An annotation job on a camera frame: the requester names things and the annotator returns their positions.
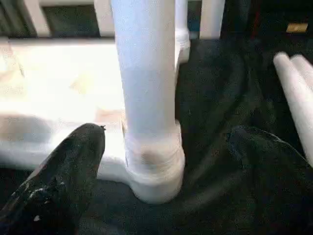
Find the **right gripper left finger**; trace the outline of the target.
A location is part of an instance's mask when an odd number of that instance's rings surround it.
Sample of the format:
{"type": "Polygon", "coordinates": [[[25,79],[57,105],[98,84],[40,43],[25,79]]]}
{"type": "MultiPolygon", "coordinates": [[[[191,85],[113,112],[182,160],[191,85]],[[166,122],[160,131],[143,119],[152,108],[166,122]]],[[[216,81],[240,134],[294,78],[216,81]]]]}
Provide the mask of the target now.
{"type": "Polygon", "coordinates": [[[74,235],[87,210],[106,128],[77,127],[13,192],[0,211],[2,235],[74,235]]]}

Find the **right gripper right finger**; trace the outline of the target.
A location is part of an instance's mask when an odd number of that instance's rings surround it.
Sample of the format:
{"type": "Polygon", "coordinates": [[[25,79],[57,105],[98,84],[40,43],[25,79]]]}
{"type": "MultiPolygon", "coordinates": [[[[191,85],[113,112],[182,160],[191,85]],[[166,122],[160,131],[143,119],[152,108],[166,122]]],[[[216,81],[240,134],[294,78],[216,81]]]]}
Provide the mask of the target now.
{"type": "Polygon", "coordinates": [[[248,172],[258,235],[313,233],[313,169],[289,143],[255,127],[227,135],[231,154],[248,172]]]}

